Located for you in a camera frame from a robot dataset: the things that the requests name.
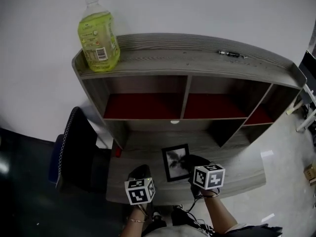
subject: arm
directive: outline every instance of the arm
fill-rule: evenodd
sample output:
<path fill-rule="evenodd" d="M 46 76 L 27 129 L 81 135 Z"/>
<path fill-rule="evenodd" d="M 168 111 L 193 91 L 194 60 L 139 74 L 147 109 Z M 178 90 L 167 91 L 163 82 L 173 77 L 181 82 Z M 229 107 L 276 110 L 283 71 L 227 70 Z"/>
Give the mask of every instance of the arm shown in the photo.
<path fill-rule="evenodd" d="M 214 195 L 213 192 L 203 189 L 201 189 L 201 193 L 204 196 Z M 237 224 L 236 219 L 230 214 L 218 197 L 205 197 L 204 201 L 215 232 L 224 234 L 229 228 Z"/>
<path fill-rule="evenodd" d="M 145 215 L 142 213 L 140 209 L 135 207 L 129 216 L 130 219 L 145 220 Z M 144 223 L 140 222 L 132 222 L 130 220 L 127 221 L 127 224 L 120 235 L 120 237 L 141 237 Z"/>

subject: red shelf panel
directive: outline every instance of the red shelf panel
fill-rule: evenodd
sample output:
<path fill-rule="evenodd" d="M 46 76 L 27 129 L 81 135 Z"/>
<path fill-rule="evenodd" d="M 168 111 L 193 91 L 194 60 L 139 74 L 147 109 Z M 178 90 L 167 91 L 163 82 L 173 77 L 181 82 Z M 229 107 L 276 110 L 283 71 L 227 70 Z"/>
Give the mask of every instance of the red shelf panel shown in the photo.
<path fill-rule="evenodd" d="M 111 94 L 105 119 L 179 119 L 181 94 Z"/>
<path fill-rule="evenodd" d="M 185 119 L 229 119 L 246 118 L 241 111 L 225 94 L 189 94 Z"/>
<path fill-rule="evenodd" d="M 257 109 L 254 111 L 254 113 L 250 116 L 250 118 L 247 120 L 245 125 L 250 124 L 266 124 L 266 123 L 273 123 L 272 118 L 269 117 L 267 114 L 264 105 L 259 105 Z"/>

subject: white wall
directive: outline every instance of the white wall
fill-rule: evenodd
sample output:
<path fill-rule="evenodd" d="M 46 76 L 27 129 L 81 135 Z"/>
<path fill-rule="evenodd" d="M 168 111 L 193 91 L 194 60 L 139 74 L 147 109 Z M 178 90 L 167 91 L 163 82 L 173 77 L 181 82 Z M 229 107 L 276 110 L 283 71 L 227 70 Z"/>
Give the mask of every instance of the white wall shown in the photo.
<path fill-rule="evenodd" d="M 100 0 L 118 35 L 187 33 L 237 40 L 296 64 L 316 0 Z M 0 0 L 0 126 L 55 140 L 74 106 L 89 109 L 71 67 L 84 0 Z"/>

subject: gray floor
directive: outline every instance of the gray floor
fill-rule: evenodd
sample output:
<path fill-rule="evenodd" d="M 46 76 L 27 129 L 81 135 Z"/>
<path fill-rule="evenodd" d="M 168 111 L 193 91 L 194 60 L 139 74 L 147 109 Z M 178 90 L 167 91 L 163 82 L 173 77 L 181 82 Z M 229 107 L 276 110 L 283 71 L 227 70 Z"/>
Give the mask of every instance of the gray floor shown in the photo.
<path fill-rule="evenodd" d="M 222 199 L 239 223 L 283 227 L 283 236 L 310 237 L 316 230 L 315 187 L 310 187 L 303 170 L 314 158 L 309 131 L 295 131 L 302 120 L 298 115 L 283 114 L 270 129 L 246 150 L 254 154 L 272 151 L 262 157 L 267 184 L 255 190 Z M 198 203 L 193 214 L 210 223 L 204 203 Z"/>
<path fill-rule="evenodd" d="M 53 143 L 0 129 L 2 236 L 115 237 L 130 209 L 103 194 L 61 194 L 48 180 Z"/>

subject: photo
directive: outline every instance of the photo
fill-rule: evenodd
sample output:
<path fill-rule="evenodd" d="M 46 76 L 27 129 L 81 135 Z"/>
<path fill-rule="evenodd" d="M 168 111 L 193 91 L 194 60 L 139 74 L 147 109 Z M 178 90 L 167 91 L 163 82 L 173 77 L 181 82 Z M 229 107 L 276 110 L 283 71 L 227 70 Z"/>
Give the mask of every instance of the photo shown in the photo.
<path fill-rule="evenodd" d="M 187 144 L 162 149 L 168 182 L 189 178 L 189 172 L 184 168 L 184 156 L 186 155 L 189 155 Z"/>

